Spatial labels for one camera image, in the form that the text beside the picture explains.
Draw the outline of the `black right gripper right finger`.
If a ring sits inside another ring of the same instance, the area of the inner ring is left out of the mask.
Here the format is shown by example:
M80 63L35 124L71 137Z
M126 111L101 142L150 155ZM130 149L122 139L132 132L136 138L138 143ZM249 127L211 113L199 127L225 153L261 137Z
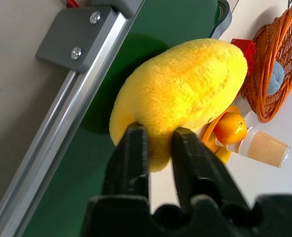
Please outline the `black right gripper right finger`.
M250 210L225 165L190 129L179 127L173 132L171 155L183 211L192 209L191 199L196 195L212 198L221 209Z

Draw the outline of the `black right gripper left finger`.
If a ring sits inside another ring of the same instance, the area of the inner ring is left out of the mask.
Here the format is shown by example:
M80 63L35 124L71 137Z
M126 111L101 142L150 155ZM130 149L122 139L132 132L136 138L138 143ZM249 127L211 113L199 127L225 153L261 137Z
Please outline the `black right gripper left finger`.
M109 159L102 194L148 198L149 145L146 128L130 124Z

